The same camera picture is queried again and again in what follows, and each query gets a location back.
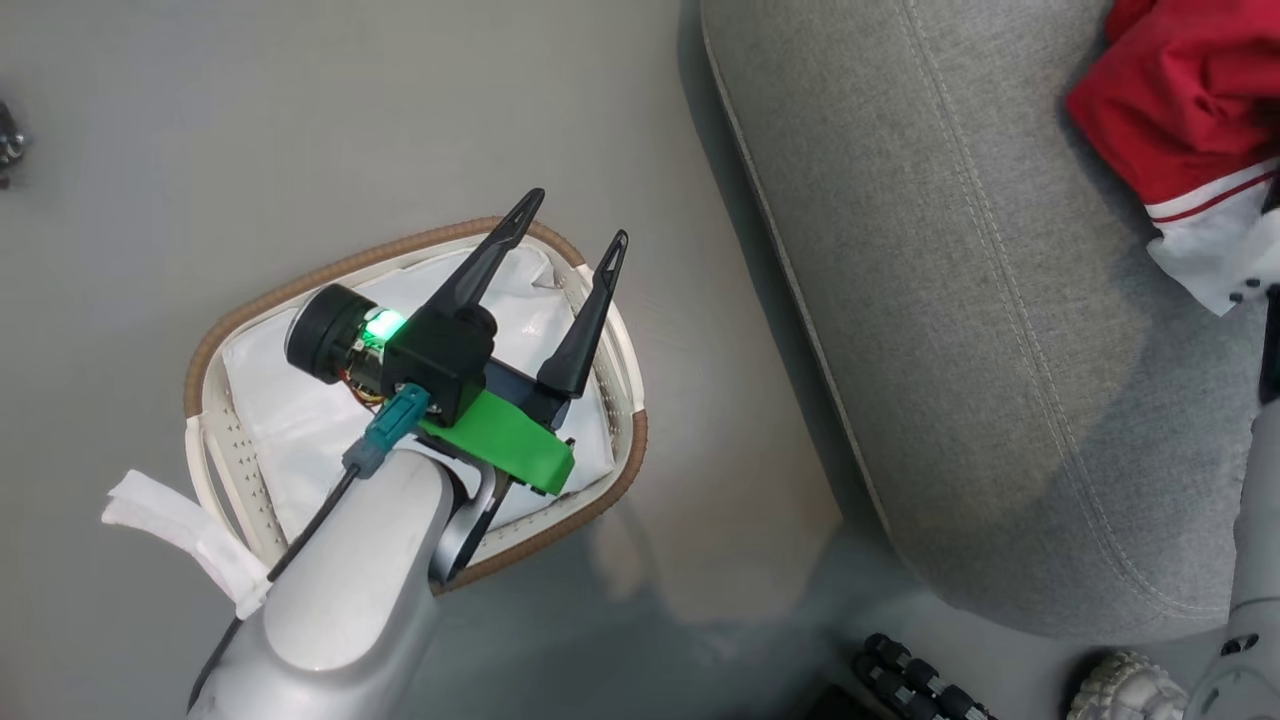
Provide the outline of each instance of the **stitched seam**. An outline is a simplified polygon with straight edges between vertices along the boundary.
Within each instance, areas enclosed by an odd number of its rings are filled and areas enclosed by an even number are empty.
[[[1153,609],[1153,610],[1156,610],[1158,612],[1162,612],[1162,614],[1164,612],[1169,612],[1167,610],[1161,609],[1160,606],[1157,606],[1156,603],[1153,603],[1151,601],[1151,598],[1148,598],[1144,593],[1142,593],[1140,589],[1133,584],[1133,580],[1130,578],[1128,578],[1121,571],[1121,569],[1119,566],[1116,566],[1115,561],[1111,557],[1111,553],[1106,550],[1106,547],[1102,543],[1102,538],[1098,534],[1098,529],[1093,524],[1093,519],[1091,518],[1088,503],[1085,502],[1085,498],[1080,495],[1079,483],[1075,480],[1075,478],[1074,478],[1074,475],[1071,473],[1071,469],[1070,469],[1071,464],[1068,460],[1066,452],[1065,452],[1065,450],[1062,447],[1062,443],[1061,443],[1061,438],[1059,437],[1059,432],[1055,429],[1055,424],[1053,424],[1052,419],[1050,418],[1050,413],[1048,413],[1048,406],[1047,406],[1047,402],[1046,402],[1046,397],[1044,397],[1044,395],[1043,395],[1043,392],[1042,392],[1042,389],[1039,387],[1039,382],[1037,379],[1037,374],[1038,373],[1033,368],[1030,357],[1029,357],[1028,351],[1027,351],[1027,347],[1024,345],[1023,332],[1020,331],[1018,323],[1014,320],[1012,313],[1010,310],[1011,301],[1010,301],[1010,297],[1009,297],[1007,292],[1004,288],[1004,286],[1006,283],[1004,283],[1001,281],[1001,277],[1000,277],[1002,273],[997,273],[996,263],[992,259],[991,251],[987,247],[986,233],[983,232],[982,224],[978,220],[975,206],[974,206],[974,201],[973,201],[972,195],[969,193],[969,188],[968,188],[968,184],[966,184],[966,181],[969,179],[968,178],[968,173],[965,173],[961,169],[961,167],[960,167],[960,159],[959,159],[959,152],[957,152],[957,143],[956,143],[956,140],[955,140],[956,135],[951,129],[948,129],[947,123],[946,123],[946,120],[942,117],[942,110],[940,110],[940,108],[938,108],[938,105],[945,99],[941,97],[941,88],[937,86],[937,83],[936,82],[931,82],[929,77],[925,74],[924,65],[923,65],[923,63],[920,63],[919,54],[915,51],[915,45],[911,41],[911,32],[908,28],[908,22],[904,18],[904,14],[901,12],[902,6],[905,6],[908,9],[908,12],[911,13],[913,19],[915,20],[915,23],[914,23],[915,26],[919,24],[919,17],[915,14],[914,6],[910,4],[909,0],[899,0],[897,3],[893,4],[893,10],[895,10],[895,15],[897,17],[899,26],[901,27],[902,33],[906,37],[906,44],[908,44],[909,50],[911,51],[911,58],[913,58],[913,60],[915,60],[915,69],[919,72],[920,79],[924,82],[925,87],[933,90],[933,92],[938,95],[938,101],[937,102],[931,102],[931,106],[933,108],[933,114],[934,114],[934,117],[938,120],[938,127],[942,131],[942,137],[947,142],[947,149],[951,152],[952,165],[954,165],[955,172],[956,172],[956,179],[960,182],[960,190],[964,193],[965,205],[969,209],[970,220],[973,222],[974,229],[977,231],[977,234],[978,234],[978,243],[982,247],[982,254],[983,254],[983,256],[987,260],[987,265],[988,265],[988,269],[991,270],[992,279],[996,283],[997,292],[1000,295],[1001,302],[1004,304],[1005,316],[1009,320],[1010,329],[1014,331],[1014,338],[1018,342],[1018,350],[1023,355],[1023,364],[1027,368],[1027,372],[1028,372],[1028,374],[1030,377],[1032,391],[1033,391],[1033,393],[1036,396],[1036,400],[1037,400],[1038,405],[1041,406],[1041,414],[1043,415],[1046,425],[1048,427],[1050,436],[1053,438],[1053,445],[1057,448],[1059,459],[1062,462],[1062,469],[1066,473],[1066,477],[1068,477],[1068,480],[1069,480],[1069,486],[1071,487],[1071,493],[1073,493],[1073,496],[1075,496],[1076,503],[1079,503],[1080,510],[1084,514],[1084,520],[1088,524],[1089,534],[1093,538],[1093,542],[1097,544],[1098,552],[1102,556],[1102,560],[1107,564],[1107,566],[1111,569],[1111,571],[1115,573],[1116,578],[1120,579],[1120,583],[1125,588],[1129,589],[1129,592],[1134,593],[1148,607],[1151,607],[1151,609]],[[927,51],[927,49],[923,46],[923,44],[922,44],[922,51]]]
[[[919,15],[915,13],[915,0],[909,0],[909,5],[908,6],[909,6],[910,12],[913,13],[913,15],[915,15],[915,24],[916,24],[918,31],[920,33],[920,50],[924,53],[925,59],[928,60],[931,68],[933,69],[933,76],[938,81],[938,87],[940,87],[940,90],[942,92],[942,99],[943,99],[943,101],[947,105],[954,105],[955,102],[952,102],[952,100],[951,100],[951,94],[947,90],[946,81],[942,78],[942,70],[938,68],[937,60],[933,58],[932,53],[929,51],[929,46],[928,46],[928,40],[929,38],[928,38],[928,35],[924,32],[924,27],[920,23]],[[982,202],[982,206],[983,206],[983,215],[986,217],[987,222],[991,224],[991,229],[992,229],[992,232],[996,236],[996,245],[1000,249],[1000,255],[1001,255],[1001,259],[1002,259],[1002,268],[1004,268],[1005,274],[1009,278],[1009,286],[1012,290],[1014,297],[1018,300],[1019,314],[1021,315],[1023,322],[1025,323],[1028,338],[1030,340],[1030,343],[1032,343],[1032,347],[1033,347],[1033,350],[1036,352],[1038,364],[1041,366],[1043,366],[1043,369],[1044,369],[1044,378],[1048,380],[1050,391],[1053,393],[1053,404],[1056,405],[1056,413],[1055,413],[1055,415],[1061,420],[1064,428],[1066,429],[1066,437],[1069,438],[1070,445],[1071,445],[1073,459],[1074,459],[1075,464],[1079,465],[1080,474],[1084,478],[1084,488],[1088,491],[1089,498],[1092,501],[1091,505],[1097,511],[1098,518],[1101,519],[1102,525],[1106,529],[1106,536],[1107,536],[1107,539],[1108,539],[1108,544],[1111,544],[1111,546],[1115,547],[1116,553],[1119,553],[1121,562],[1125,565],[1125,568],[1129,569],[1129,571],[1133,574],[1134,579],[1137,579],[1138,583],[1140,583],[1146,589],[1148,589],[1149,592],[1152,592],[1160,600],[1162,600],[1162,601],[1165,601],[1165,602],[1167,602],[1170,605],[1174,605],[1174,606],[1176,606],[1179,609],[1183,609],[1183,610],[1203,611],[1203,612],[1208,612],[1208,614],[1220,612],[1222,610],[1226,610],[1225,606],[1196,606],[1196,605],[1183,603],[1183,602],[1179,602],[1179,601],[1176,601],[1176,600],[1166,596],[1165,593],[1160,592],[1155,585],[1152,585],[1149,582],[1147,582],[1147,579],[1142,575],[1142,573],[1138,570],[1138,568],[1133,564],[1133,561],[1125,553],[1124,547],[1120,544],[1120,541],[1119,541],[1119,538],[1115,534],[1115,529],[1111,527],[1111,521],[1107,520],[1106,511],[1102,509],[1102,502],[1098,500],[1097,489],[1093,486],[1092,477],[1089,475],[1089,469],[1084,464],[1084,456],[1080,454],[1079,445],[1075,441],[1075,433],[1071,429],[1071,421],[1066,418],[1066,411],[1062,409],[1062,398],[1059,395],[1057,383],[1053,380],[1053,373],[1052,373],[1052,370],[1050,370],[1048,359],[1046,357],[1044,351],[1041,348],[1039,340],[1036,337],[1036,328],[1032,325],[1030,316],[1027,313],[1027,305],[1023,301],[1021,291],[1018,288],[1018,279],[1014,275],[1012,266],[1011,266],[1011,264],[1009,261],[1009,252],[1005,249],[1005,241],[1004,241],[1004,237],[1000,233],[1000,225],[996,223],[995,213],[992,211],[991,202],[987,199],[987,191],[983,187],[982,178],[978,174],[977,163],[974,163],[974,160],[973,160],[973,154],[972,154],[972,151],[969,149],[969,140],[965,136],[964,128],[960,127],[959,122],[955,122],[954,126],[955,126],[955,129],[956,129],[956,136],[960,138],[960,146],[961,146],[961,151],[964,154],[964,158],[966,160],[966,165],[969,167],[969,170],[970,170],[970,179],[974,183],[974,187],[975,187],[977,193],[978,193],[978,199],[979,199],[979,201]]]

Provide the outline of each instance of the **cable connector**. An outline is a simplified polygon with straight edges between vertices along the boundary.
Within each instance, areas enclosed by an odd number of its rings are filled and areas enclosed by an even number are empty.
[[[365,428],[346,452],[342,454],[342,466],[356,469],[356,477],[369,479],[387,460],[387,454],[407,434],[415,432],[417,423],[426,416],[431,396],[421,387],[407,383],[396,397],[390,398],[378,415]]]

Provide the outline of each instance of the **gray ottoman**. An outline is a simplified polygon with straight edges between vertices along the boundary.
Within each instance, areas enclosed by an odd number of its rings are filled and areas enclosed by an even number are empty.
[[[1059,638],[1220,624],[1261,307],[1147,258],[1062,111],[1105,0],[707,0],[707,46],[849,441],[947,602]]]

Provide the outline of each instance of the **floor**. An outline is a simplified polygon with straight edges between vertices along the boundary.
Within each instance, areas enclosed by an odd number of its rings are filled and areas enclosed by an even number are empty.
[[[1055,717],[1087,648],[942,605],[856,478],[762,234],[687,0],[9,0],[0,97],[0,703],[180,712],[230,615],[184,556],[105,528],[138,468],[189,493],[186,361],[225,311],[370,245],[499,213],[617,302],[649,455],[571,538],[444,598],[404,717],[781,716],[844,646],[902,639],[1004,717]],[[1212,637],[1151,652],[1190,680]]]

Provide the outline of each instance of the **gray sofa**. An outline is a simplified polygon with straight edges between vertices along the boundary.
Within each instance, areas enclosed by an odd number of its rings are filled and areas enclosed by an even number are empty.
[[[893,544],[1041,635],[1220,624],[1262,309],[1203,310],[1062,97],[1110,1],[707,0],[708,53]]]

